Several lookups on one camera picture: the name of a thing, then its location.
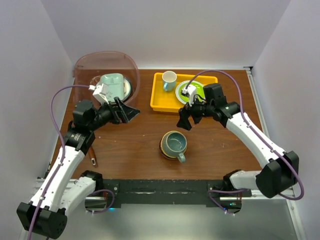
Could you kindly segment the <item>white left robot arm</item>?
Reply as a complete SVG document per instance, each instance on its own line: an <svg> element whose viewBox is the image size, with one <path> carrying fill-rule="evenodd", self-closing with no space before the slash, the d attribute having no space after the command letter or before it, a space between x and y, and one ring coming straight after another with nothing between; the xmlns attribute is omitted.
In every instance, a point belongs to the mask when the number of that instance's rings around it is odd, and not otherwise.
<svg viewBox="0 0 320 240"><path fill-rule="evenodd" d="M26 231L56 240L78 205L87 196L99 196L104 192L102 174L89 170L69 190L66 187L92 146L94 131L107 123L128 123L139 113L139 109L125 105L118 97L113 103L105 102L99 108L87 99L75 105L73 120L53 167L31 200L20 203L16 210Z"/></svg>

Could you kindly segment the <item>mint green divided dish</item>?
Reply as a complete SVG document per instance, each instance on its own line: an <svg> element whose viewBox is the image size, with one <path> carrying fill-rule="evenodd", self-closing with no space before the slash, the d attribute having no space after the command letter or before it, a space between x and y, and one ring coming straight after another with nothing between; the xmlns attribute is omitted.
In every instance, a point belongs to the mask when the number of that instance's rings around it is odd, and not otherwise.
<svg viewBox="0 0 320 240"><path fill-rule="evenodd" d="M104 74L99 82L104 84L105 96L109 102L113 102L115 97L123 100L125 97L124 76L120 73Z"/></svg>

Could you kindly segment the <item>teal glazed mug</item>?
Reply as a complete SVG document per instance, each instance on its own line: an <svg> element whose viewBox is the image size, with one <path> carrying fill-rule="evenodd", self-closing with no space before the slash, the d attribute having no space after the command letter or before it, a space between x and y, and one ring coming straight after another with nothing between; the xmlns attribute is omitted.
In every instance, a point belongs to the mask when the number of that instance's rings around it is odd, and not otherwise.
<svg viewBox="0 0 320 240"><path fill-rule="evenodd" d="M186 161L187 139L179 131L169 131L162 137L162 149L166 155L177 157L180 163Z"/></svg>

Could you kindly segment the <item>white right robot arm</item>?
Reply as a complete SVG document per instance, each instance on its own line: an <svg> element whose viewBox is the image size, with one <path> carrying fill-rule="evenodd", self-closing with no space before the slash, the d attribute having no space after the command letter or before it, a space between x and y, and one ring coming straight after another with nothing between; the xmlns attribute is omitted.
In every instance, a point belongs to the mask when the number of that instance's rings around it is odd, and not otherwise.
<svg viewBox="0 0 320 240"><path fill-rule="evenodd" d="M298 183L299 157L272 142L243 112L236 102L227 102L218 83L203 87L204 98L197 95L195 86L185 86L181 91L188 98L180 108L177 127L191 130L189 118L198 124L202 118L211 117L241 140L257 159L260 171L235 170L223 178L223 192L230 197L240 190L259 190L265 197L273 198Z"/></svg>

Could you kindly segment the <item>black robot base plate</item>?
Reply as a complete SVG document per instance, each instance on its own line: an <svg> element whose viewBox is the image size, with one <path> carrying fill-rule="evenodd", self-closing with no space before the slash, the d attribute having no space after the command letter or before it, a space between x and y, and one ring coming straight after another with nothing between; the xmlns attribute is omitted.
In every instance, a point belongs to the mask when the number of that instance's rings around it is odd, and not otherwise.
<svg viewBox="0 0 320 240"><path fill-rule="evenodd" d="M85 199L87 210L102 210L111 206L112 209L121 208L125 204L135 205L205 205L214 208L217 205L212 197L225 210L238 213L242 208L242 200L251 197L252 193L222 194L211 190L223 191L222 180L194 180L194 179L104 179L104 188L109 193L97 193Z"/></svg>

